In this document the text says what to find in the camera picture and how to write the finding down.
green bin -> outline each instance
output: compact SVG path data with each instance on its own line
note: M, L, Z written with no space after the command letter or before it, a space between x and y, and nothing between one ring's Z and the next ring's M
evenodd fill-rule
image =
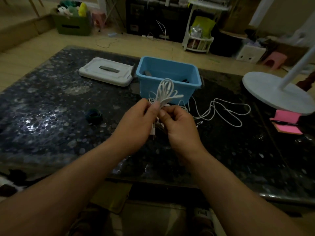
M59 15L56 8L51 10L53 20L59 34L64 35L90 35L92 29L91 12L87 11L86 17L70 17Z

blue plastic bin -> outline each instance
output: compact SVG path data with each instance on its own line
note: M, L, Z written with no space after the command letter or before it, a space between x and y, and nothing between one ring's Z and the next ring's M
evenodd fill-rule
M146 76L144 71L149 71L151 76ZM170 103L178 104L183 100L188 103L194 91L201 87L201 79L198 68L192 64L176 62L144 56L140 59L136 75L140 81L140 95L149 98L149 92L157 92L158 85L163 79L169 78L174 82L174 90L177 94L183 94L182 99L174 99Z

white stuffed toy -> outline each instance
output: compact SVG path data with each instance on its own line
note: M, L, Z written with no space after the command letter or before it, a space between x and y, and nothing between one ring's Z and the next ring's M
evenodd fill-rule
M57 12L59 15L72 16L72 13L65 7L58 7Z

pink sticky notes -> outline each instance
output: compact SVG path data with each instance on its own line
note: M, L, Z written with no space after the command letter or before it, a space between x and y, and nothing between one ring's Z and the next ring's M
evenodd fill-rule
M275 121L282 121L282 122L289 122L289 123L297 123L301 114L284 111L284 110L277 110L275 117L272 120Z
M275 127L281 132L287 132L291 134L303 134L296 126L279 125L274 123Z

person's right hand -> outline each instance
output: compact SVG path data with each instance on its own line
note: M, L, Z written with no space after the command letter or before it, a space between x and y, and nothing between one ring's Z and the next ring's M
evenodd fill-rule
M178 105L163 107L158 117L167 128L171 147L185 158L205 148L193 117Z

